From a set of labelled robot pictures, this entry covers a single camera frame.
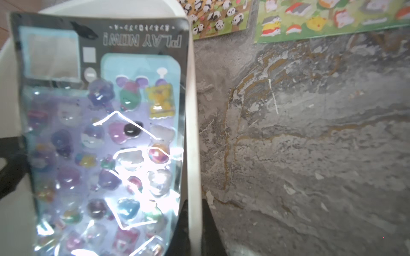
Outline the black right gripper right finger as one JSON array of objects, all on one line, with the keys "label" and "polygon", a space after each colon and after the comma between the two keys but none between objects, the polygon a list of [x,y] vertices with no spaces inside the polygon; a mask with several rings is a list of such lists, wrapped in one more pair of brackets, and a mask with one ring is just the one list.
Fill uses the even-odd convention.
[{"label": "black right gripper right finger", "polygon": [[227,256],[221,236],[206,199],[202,200],[202,256]]}]

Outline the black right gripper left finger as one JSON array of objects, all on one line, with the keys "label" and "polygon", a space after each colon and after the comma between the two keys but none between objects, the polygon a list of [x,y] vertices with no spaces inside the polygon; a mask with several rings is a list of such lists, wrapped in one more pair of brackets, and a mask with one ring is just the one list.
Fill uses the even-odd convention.
[{"label": "black right gripper left finger", "polygon": [[188,200],[185,200],[178,216],[176,228],[165,256],[191,255],[188,213]]}]

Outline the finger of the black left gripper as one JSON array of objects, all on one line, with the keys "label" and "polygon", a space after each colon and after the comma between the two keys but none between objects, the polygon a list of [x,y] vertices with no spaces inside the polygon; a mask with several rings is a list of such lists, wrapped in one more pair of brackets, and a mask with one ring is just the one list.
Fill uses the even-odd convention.
[{"label": "finger of the black left gripper", "polygon": [[1,139],[1,199],[14,192],[29,170],[27,142],[23,136]]}]

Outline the puffy gem sticker sheet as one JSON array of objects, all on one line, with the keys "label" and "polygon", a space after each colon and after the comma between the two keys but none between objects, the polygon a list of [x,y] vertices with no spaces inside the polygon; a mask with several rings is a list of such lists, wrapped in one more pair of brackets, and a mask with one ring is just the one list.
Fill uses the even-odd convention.
[{"label": "puffy gem sticker sheet", "polygon": [[13,12],[36,256],[165,256],[180,205],[189,22]]}]

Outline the panda sticker sheet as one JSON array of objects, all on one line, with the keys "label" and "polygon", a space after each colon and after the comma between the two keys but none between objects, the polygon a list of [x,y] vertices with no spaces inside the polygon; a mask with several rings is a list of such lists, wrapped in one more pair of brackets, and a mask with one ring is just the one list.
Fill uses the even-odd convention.
[{"label": "panda sticker sheet", "polygon": [[251,0],[179,0],[192,24],[194,40],[247,29]]}]

